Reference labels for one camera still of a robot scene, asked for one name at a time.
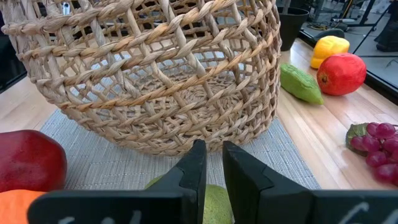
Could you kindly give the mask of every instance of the grape leaf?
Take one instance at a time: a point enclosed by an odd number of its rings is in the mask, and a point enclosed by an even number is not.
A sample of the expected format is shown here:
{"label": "grape leaf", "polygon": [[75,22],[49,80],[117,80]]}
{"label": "grape leaf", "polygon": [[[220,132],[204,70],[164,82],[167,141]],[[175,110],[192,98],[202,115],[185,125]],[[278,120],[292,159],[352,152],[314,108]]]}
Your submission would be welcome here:
{"label": "grape leaf", "polygon": [[354,149],[353,146],[351,146],[351,139],[355,136],[364,136],[367,135],[368,132],[366,131],[366,126],[368,125],[368,123],[363,123],[363,124],[352,124],[349,127],[349,130],[347,131],[347,135],[346,135],[346,147],[359,154],[360,156],[367,156],[368,152],[364,152],[364,151],[360,151],[357,149]]}

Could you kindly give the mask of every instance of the plastic fruit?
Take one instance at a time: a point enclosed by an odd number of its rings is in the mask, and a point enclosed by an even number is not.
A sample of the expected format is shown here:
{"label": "plastic fruit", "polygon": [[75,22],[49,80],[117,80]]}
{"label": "plastic fruit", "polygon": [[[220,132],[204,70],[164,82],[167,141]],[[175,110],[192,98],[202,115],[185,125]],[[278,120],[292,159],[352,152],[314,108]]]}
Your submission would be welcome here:
{"label": "plastic fruit", "polygon": [[379,123],[372,122],[366,126],[366,131],[373,137],[376,137],[376,128],[379,126]]}
{"label": "plastic fruit", "polygon": [[62,189],[67,173],[65,151],[34,130],[0,133],[0,192]]}
{"label": "plastic fruit", "polygon": [[[144,188],[156,183],[161,176],[152,179]],[[203,210],[203,224],[232,224],[232,208],[228,192],[223,187],[206,184],[205,207]]]}
{"label": "plastic fruit", "polygon": [[351,139],[350,143],[354,147],[354,149],[365,151],[362,146],[362,141],[363,141],[363,138],[361,136],[355,136]]}
{"label": "plastic fruit", "polygon": [[29,205],[44,193],[31,190],[9,190],[0,193],[0,223],[28,224]]}
{"label": "plastic fruit", "polygon": [[394,152],[398,149],[398,139],[396,138],[386,139],[383,142],[382,147],[384,150],[388,152]]}
{"label": "plastic fruit", "polygon": [[321,64],[317,81],[322,92],[341,96],[357,90],[365,81],[366,66],[350,53],[335,54]]}
{"label": "plastic fruit", "polygon": [[311,58],[311,67],[319,68],[322,62],[338,53],[347,53],[349,49],[348,40],[332,35],[322,37],[318,40],[316,46],[313,49],[313,57]]}
{"label": "plastic fruit", "polygon": [[398,150],[395,150],[392,154],[391,157],[393,160],[398,161]]}
{"label": "plastic fruit", "polygon": [[[362,149],[362,137],[367,135],[367,132],[366,132],[367,125],[368,125],[368,123],[352,124],[346,133],[346,147],[349,150],[355,152],[356,154],[365,156],[365,157],[368,155],[368,152],[365,151],[364,149]],[[351,143],[351,141],[356,137],[358,137],[360,139],[360,141],[358,141],[358,143],[355,144],[355,147],[361,146],[359,149],[356,149],[354,147],[354,145],[352,145],[352,143]]]}
{"label": "plastic fruit", "polygon": [[315,79],[293,65],[280,66],[280,85],[297,98],[313,104],[323,104],[322,94]]}
{"label": "plastic fruit", "polygon": [[362,147],[365,151],[376,152],[380,149],[380,142],[375,137],[363,136],[362,137]]}
{"label": "plastic fruit", "polygon": [[396,133],[396,129],[392,124],[381,123],[376,128],[375,137],[378,139],[392,138]]}
{"label": "plastic fruit", "polygon": [[366,158],[366,164],[371,167],[379,167],[387,163],[387,156],[384,152],[370,152]]}
{"label": "plastic fruit", "polygon": [[380,182],[391,183],[395,177],[397,164],[384,164],[374,170],[374,177]]}
{"label": "plastic fruit", "polygon": [[394,170],[394,181],[396,184],[398,184],[398,166],[396,166]]}

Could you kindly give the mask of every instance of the red pomegranate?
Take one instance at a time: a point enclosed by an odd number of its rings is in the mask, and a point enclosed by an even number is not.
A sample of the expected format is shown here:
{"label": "red pomegranate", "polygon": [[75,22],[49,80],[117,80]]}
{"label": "red pomegranate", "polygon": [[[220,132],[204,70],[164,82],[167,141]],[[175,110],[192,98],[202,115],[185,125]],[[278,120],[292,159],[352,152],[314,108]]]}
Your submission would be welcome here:
{"label": "red pomegranate", "polygon": [[322,92],[341,96],[357,90],[365,81],[366,65],[350,53],[335,54],[321,64],[317,81]]}
{"label": "red pomegranate", "polygon": [[67,158],[62,146],[34,130],[0,133],[0,192],[62,189]]}

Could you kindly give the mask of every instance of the grape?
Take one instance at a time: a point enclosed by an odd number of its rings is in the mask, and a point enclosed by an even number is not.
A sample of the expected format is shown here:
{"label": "grape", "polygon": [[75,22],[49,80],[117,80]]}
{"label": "grape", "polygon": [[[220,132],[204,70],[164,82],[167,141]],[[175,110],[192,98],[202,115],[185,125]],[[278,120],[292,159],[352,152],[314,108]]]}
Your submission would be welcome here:
{"label": "grape", "polygon": [[395,135],[396,129],[392,124],[381,123],[376,128],[376,138],[378,139],[388,139]]}
{"label": "grape", "polygon": [[362,137],[362,147],[365,151],[376,152],[380,150],[380,142],[375,137],[363,136]]}
{"label": "grape", "polygon": [[379,167],[387,163],[387,156],[384,152],[370,152],[366,158],[366,164],[371,167]]}
{"label": "grape", "polygon": [[391,155],[392,159],[395,161],[398,161],[398,150],[395,150],[392,155]]}
{"label": "grape", "polygon": [[396,164],[396,163],[398,163],[395,159],[393,159],[391,157],[391,155],[389,155],[389,154],[391,154],[390,152],[384,151],[384,153],[385,153],[385,155],[387,157],[387,163],[388,164]]}
{"label": "grape", "polygon": [[362,147],[362,137],[355,136],[351,139],[351,141],[349,143],[351,144],[351,146],[354,147],[354,149],[364,151],[364,149]]}
{"label": "grape", "polygon": [[394,170],[394,182],[398,184],[398,166]]}
{"label": "grape", "polygon": [[389,152],[394,152],[395,150],[398,149],[398,139],[396,138],[386,139],[382,144],[382,148]]}
{"label": "grape", "polygon": [[374,177],[380,182],[391,183],[396,176],[395,170],[397,164],[384,164],[374,170]]}
{"label": "grape", "polygon": [[372,122],[366,126],[366,131],[373,137],[376,137],[376,128],[379,126],[378,123]]}

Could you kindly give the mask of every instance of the woven basket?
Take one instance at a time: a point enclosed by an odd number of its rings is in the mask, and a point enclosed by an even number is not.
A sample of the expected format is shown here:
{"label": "woven basket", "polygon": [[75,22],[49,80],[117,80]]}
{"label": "woven basket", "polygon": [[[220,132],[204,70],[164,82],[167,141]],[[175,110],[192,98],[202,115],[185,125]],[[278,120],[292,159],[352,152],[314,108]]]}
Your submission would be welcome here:
{"label": "woven basket", "polygon": [[220,150],[275,115],[275,0],[0,0],[0,9],[46,100],[121,146],[180,155],[204,139]]}

